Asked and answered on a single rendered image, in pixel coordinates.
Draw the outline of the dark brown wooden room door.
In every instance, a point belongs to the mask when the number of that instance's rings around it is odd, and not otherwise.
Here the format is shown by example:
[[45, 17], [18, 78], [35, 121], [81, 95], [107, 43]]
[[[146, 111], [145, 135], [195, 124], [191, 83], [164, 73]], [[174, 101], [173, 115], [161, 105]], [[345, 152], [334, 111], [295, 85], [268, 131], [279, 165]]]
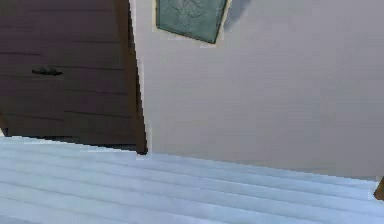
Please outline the dark brown wooden room door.
[[0, 0], [0, 133], [147, 153], [130, 0]]

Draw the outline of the brown wooden furniture corner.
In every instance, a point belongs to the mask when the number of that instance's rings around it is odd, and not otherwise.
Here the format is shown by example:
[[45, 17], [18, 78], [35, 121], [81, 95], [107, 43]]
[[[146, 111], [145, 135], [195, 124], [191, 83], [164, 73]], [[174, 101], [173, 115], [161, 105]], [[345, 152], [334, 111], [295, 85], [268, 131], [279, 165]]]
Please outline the brown wooden furniture corner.
[[384, 201], [384, 176], [380, 180], [376, 190], [374, 191], [374, 197], [377, 200], [382, 200]]

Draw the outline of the green framed wall picture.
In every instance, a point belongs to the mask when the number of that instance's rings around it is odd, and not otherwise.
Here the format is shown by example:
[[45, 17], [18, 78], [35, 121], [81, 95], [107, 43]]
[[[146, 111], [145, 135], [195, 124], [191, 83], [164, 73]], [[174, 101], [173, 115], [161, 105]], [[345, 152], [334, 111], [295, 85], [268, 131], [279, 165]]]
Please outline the green framed wall picture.
[[215, 44], [229, 0], [156, 0], [156, 27]]

